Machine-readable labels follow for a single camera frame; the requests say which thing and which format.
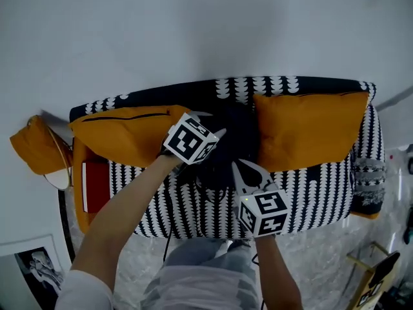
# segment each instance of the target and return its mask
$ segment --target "red book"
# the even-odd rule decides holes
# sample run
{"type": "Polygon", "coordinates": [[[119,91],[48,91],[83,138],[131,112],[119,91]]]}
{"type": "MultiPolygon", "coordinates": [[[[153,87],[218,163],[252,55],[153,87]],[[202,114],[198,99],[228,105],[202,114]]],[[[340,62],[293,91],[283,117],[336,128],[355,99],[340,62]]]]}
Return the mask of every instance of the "red book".
{"type": "Polygon", "coordinates": [[[109,164],[87,161],[82,166],[83,210],[99,212],[110,199],[109,164]]]}

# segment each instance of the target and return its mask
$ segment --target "orange pillow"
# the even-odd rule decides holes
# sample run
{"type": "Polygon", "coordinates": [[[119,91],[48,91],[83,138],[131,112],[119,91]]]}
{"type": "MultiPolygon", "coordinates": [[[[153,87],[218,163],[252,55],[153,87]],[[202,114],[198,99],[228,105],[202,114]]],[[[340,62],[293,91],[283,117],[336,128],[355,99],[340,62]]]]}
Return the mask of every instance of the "orange pillow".
{"type": "Polygon", "coordinates": [[[10,137],[10,142],[36,174],[49,174],[65,169],[66,165],[72,166],[72,151],[40,116],[31,117],[26,127],[10,137]]]}
{"type": "Polygon", "coordinates": [[[78,118],[74,136],[95,154],[134,167],[147,167],[184,112],[182,106],[119,108],[78,118]]]}
{"type": "Polygon", "coordinates": [[[357,140],[368,94],[254,95],[261,146],[269,172],[340,162],[357,140]]]}

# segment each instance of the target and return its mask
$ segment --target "sofa armrest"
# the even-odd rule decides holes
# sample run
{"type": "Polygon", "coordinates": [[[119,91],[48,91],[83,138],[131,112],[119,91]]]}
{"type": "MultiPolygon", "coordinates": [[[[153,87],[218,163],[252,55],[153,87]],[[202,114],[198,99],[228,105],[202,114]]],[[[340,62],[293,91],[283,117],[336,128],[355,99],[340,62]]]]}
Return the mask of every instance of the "sofa armrest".
{"type": "Polygon", "coordinates": [[[378,217],[385,195],[385,150],[376,109],[369,104],[354,144],[354,197],[351,213],[378,217]]]}

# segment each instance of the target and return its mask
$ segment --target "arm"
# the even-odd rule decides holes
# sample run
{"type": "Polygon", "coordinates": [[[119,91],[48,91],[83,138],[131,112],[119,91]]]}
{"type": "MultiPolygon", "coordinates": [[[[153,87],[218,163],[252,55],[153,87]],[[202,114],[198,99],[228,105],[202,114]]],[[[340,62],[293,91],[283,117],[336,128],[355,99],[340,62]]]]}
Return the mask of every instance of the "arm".
{"type": "Polygon", "coordinates": [[[160,156],[117,193],[90,224],[71,270],[89,273],[113,291],[122,248],[141,221],[153,195],[179,162],[175,156],[160,156]]]}
{"type": "Polygon", "coordinates": [[[261,290],[267,308],[302,310],[299,289],[281,257],[274,237],[256,238],[256,246],[261,290]]]}

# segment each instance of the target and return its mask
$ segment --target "zipper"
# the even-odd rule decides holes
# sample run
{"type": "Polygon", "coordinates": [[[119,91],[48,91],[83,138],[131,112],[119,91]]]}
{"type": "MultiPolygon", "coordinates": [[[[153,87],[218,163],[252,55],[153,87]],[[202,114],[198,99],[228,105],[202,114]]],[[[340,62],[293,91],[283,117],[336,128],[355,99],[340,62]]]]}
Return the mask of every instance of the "zipper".
{"type": "Polygon", "coordinates": [[[139,119],[139,118],[145,118],[145,117],[154,117],[154,116],[170,116],[169,112],[157,112],[153,114],[144,114],[144,115],[139,115],[139,116],[134,116],[134,117],[110,117],[110,116],[102,116],[102,117],[94,117],[94,118],[88,118],[84,119],[84,121],[101,121],[104,119],[119,119],[122,121],[130,121],[132,119],[139,119]]]}
{"type": "Polygon", "coordinates": [[[355,94],[355,93],[368,93],[366,90],[359,90],[359,91],[352,91],[352,92],[345,92],[345,93],[306,93],[306,94],[298,94],[296,96],[346,96],[348,94],[355,94]]]}

